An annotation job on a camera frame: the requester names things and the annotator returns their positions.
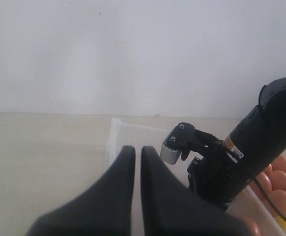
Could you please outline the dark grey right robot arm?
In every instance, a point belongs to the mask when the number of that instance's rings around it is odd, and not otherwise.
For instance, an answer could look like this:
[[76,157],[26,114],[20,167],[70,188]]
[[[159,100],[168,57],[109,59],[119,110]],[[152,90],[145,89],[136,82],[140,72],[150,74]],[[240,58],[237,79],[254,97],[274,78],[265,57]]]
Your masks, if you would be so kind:
[[265,85],[258,104],[224,139],[196,130],[189,165],[190,189],[217,206],[230,203],[286,149],[286,77]]

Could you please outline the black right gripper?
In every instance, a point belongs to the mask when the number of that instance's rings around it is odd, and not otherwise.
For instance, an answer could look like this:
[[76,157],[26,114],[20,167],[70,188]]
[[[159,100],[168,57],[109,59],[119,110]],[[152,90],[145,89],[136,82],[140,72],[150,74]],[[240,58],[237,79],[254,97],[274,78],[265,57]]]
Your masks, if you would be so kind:
[[236,196],[251,181],[251,175],[240,159],[222,144],[191,145],[203,156],[189,164],[189,189],[210,204],[227,211]]

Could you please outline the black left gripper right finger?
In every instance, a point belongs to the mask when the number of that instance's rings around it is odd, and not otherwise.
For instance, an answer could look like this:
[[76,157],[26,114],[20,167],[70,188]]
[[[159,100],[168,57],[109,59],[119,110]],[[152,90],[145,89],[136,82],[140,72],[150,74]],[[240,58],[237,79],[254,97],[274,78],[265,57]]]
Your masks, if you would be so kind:
[[251,235],[242,220],[186,188],[150,146],[141,151],[141,200],[146,236]]

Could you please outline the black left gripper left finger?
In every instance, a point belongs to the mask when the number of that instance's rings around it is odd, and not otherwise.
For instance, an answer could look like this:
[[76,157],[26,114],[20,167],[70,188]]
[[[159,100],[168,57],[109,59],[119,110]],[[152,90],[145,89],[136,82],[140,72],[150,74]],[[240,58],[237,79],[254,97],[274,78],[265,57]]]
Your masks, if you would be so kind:
[[123,146],[84,193],[37,218],[28,236],[129,236],[136,152]]

